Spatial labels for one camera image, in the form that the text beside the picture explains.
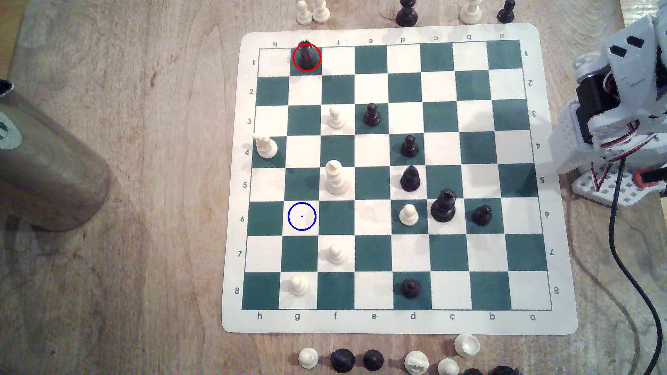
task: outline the wood grain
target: wood grain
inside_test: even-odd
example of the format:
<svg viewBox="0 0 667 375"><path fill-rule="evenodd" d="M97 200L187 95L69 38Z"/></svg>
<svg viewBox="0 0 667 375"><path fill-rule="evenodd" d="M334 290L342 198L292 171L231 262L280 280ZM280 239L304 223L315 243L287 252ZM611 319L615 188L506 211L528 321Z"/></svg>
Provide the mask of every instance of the wood grain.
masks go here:
<svg viewBox="0 0 667 375"><path fill-rule="evenodd" d="M109 197L67 233L3 220L0 372L332 374L336 348L453 356L453 336L230 334L220 324L237 60L252 31L393 27L396 0L329 2L299 26L292 1L32 1L10 78L111 166ZM500 3L482 3L494 22ZM457 25L455 1L420 0L418 25ZM542 36L552 119L575 96L571 60L623 26L612 0L516 8ZM568 186L564 176L562 186ZM461 368L528 374L643 372L655 327L609 254L608 208L562 190L580 325L558 337L482 336ZM622 210L622 259L667 316L667 231L657 197ZM312 346L316 371L296 353ZM661 359L654 374L667 372ZM350 374L362 374L355 367ZM433 365L429 374L435 374Z"/></svg>

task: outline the chessboard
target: chessboard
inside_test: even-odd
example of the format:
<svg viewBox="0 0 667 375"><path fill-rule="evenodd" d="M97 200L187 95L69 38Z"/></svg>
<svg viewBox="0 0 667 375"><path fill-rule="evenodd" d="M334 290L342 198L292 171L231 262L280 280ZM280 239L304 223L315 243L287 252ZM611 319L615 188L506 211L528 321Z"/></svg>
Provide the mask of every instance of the chessboard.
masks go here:
<svg viewBox="0 0 667 375"><path fill-rule="evenodd" d="M319 65L297 68L308 40ZM363 122L376 103L381 121ZM328 125L329 108L345 125ZM548 138L542 50L529 24L287 31L241 42L222 325L229 332L561 335L577 328ZM257 152L270 137L275 156ZM405 157L413 135L420 147ZM325 189L338 160L350 188ZM413 165L421 184L401 188ZM450 222L430 207L456 195ZM406 226L399 212L419 215ZM492 220L471 220L481 205ZM327 249L337 244L341 264ZM308 281L304 295L289 281ZM416 298L401 282L421 284Z"/></svg>

